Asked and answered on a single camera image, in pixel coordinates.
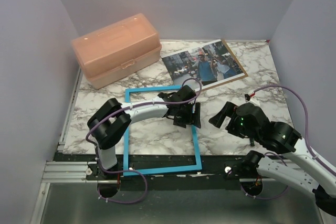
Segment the table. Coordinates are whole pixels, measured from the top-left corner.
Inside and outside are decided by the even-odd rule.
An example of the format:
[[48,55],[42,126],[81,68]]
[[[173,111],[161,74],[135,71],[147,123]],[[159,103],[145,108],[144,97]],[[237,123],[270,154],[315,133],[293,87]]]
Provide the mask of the table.
[[[161,55],[198,47],[207,41],[162,41]],[[246,70],[248,77],[219,87],[206,90],[197,99],[201,102],[201,124],[197,129],[201,155],[245,155],[250,150],[264,153],[266,149],[248,139],[229,135],[208,123],[224,106],[226,101],[235,104],[245,102],[244,94],[257,87],[278,83],[279,78],[268,44],[265,41],[227,41],[227,44]],[[109,99],[124,101],[127,88],[169,86],[173,84],[162,60],[134,73],[120,81],[95,90],[82,74],[79,79],[77,97],[65,134],[64,154],[94,154],[93,145],[85,141],[86,125],[90,117]],[[132,101],[153,98],[157,93],[136,93]],[[285,95],[281,89],[261,90],[257,93],[261,108],[273,121],[292,124]],[[116,153],[123,153],[123,139],[116,145]],[[173,126],[171,120],[149,119],[130,126],[130,154],[138,155],[193,155],[192,135],[187,129]]]

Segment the robotic arm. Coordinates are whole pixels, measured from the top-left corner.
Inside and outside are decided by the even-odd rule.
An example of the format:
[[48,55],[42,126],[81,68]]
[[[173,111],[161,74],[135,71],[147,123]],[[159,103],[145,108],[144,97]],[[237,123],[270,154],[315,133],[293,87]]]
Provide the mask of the robotic arm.
[[[201,128],[200,109],[201,104],[184,103],[196,97],[196,93],[189,86],[183,86],[177,92],[159,93],[157,97],[148,101],[135,103],[119,103],[116,98],[109,99],[88,121],[87,125],[92,130],[100,124],[92,133],[98,144],[98,153],[101,165],[109,170],[117,164],[115,145],[121,140],[128,126],[149,118],[163,118],[173,120],[176,126],[186,128],[187,125],[195,125]],[[129,107],[114,116],[113,123],[107,120],[101,121],[106,116]]]
[[[241,138],[253,138],[264,148],[292,160],[305,171],[294,170],[274,162],[262,153],[250,151],[241,165],[228,176],[259,174],[274,178],[315,197],[319,208],[336,216],[336,177],[310,154],[299,132],[287,123],[270,122],[262,109],[252,102],[240,106],[226,102],[209,123],[220,128],[225,117],[231,118],[225,127],[228,133]],[[314,153],[336,172],[333,165],[315,151]]]

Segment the gray floor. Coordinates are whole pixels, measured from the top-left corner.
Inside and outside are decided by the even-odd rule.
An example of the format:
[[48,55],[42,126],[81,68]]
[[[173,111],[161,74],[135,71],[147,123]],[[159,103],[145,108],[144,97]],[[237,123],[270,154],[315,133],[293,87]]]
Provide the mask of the gray floor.
[[[263,194],[271,196],[283,185],[268,182]],[[119,192],[119,199],[139,196],[140,192]],[[42,223],[322,223],[313,201],[291,189],[273,201],[247,198],[241,191],[150,191],[136,205],[117,205],[98,200],[93,184],[52,184]]]

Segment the box lid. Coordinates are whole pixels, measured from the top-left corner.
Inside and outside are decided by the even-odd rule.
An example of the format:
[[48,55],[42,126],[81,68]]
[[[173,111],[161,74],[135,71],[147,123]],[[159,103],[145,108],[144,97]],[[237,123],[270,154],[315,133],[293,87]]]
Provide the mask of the box lid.
[[160,46],[158,32],[143,14],[114,23],[72,41],[79,64],[94,77],[128,64]]

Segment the man in blue shirt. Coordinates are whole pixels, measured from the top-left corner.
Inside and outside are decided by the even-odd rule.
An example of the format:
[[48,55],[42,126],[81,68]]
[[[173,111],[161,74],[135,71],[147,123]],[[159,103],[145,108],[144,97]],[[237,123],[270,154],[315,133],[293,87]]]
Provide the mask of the man in blue shirt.
[[204,55],[198,55],[199,61],[194,64],[194,67],[197,67],[198,76],[201,78],[201,83],[203,86],[209,85],[217,81],[217,78],[214,76],[210,63],[205,60]]

